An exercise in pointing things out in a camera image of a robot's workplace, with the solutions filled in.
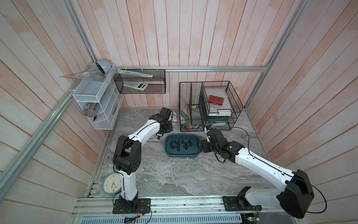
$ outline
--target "red notebook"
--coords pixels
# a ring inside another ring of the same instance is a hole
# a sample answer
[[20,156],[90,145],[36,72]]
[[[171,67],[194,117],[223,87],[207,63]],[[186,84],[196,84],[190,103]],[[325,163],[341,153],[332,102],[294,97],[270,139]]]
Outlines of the red notebook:
[[210,95],[208,99],[209,103],[222,106],[224,103],[224,98]]

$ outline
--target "gray marble surface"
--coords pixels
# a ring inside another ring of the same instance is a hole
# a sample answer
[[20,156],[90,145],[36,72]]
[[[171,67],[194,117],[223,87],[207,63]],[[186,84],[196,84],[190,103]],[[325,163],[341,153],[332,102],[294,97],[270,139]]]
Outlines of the gray marble surface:
[[[117,139],[121,135],[129,135],[138,130],[152,114],[159,109],[122,110],[117,129],[106,155],[101,170],[100,185],[104,178],[113,172],[113,153]],[[267,156],[255,134],[255,131],[243,110],[236,127],[245,129],[250,135],[250,150],[267,159]],[[195,134],[205,139],[204,132],[180,132],[179,123],[173,124],[173,133]],[[237,141],[247,146],[247,134],[233,128],[222,133],[230,141]],[[214,153],[200,153],[196,158],[170,158],[164,151],[165,134],[158,140],[152,136],[142,145],[142,160],[136,172],[136,186],[140,196],[180,196],[180,195],[229,195],[237,194],[245,186],[271,188],[273,185],[266,179],[244,166],[227,160],[219,163]],[[95,197],[110,197],[98,189]]]

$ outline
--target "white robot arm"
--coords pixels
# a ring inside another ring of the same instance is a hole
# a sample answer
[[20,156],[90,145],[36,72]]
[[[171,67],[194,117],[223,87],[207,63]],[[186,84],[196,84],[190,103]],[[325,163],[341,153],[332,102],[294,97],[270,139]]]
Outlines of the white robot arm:
[[[114,166],[122,174],[122,192],[120,201],[128,208],[135,208],[138,199],[136,188],[136,170],[141,162],[141,145],[152,135],[169,133],[173,130],[171,120],[173,112],[162,108],[159,114],[152,115],[149,120],[136,132],[118,139],[113,157]],[[199,143],[199,148],[204,153],[214,152],[225,160],[245,166],[260,176],[270,181],[276,189],[254,189],[245,187],[235,198],[232,204],[228,197],[224,196],[225,208],[238,207],[246,210],[256,205],[266,205],[283,208],[287,213],[296,218],[303,218],[314,194],[305,172],[280,167],[259,155],[253,153],[244,145],[232,141],[227,142],[220,130],[205,127],[207,139]]]

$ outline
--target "white mesh organizer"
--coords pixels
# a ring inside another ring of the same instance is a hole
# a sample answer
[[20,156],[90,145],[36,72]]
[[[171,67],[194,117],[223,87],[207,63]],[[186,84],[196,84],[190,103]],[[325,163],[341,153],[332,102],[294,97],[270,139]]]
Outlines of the white mesh organizer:
[[[80,85],[73,93],[75,100],[77,102],[99,103],[115,73],[114,65],[111,66],[112,68],[110,72],[108,73],[107,77],[103,79],[103,81],[82,80]],[[93,65],[90,71],[96,69],[96,65]]]
[[[124,96],[118,98],[116,84],[111,82],[115,73],[114,65],[106,78],[81,81],[73,93],[73,97],[83,110],[87,103],[99,103],[99,109],[94,118],[88,118],[94,129],[112,130],[115,117],[121,107]],[[96,70],[93,65],[90,71]]]

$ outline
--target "plastic basin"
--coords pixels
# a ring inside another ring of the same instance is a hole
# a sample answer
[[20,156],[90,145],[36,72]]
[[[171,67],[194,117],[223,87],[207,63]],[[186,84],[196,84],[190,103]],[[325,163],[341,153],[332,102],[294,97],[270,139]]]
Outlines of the plastic basin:
[[[177,148],[171,148],[170,143],[172,140],[184,140],[185,142],[190,140],[193,145],[189,146],[188,150],[186,150],[184,144],[180,143],[180,151],[178,151]],[[170,134],[165,138],[165,152],[172,158],[195,158],[200,153],[198,142],[198,136],[193,134]]]

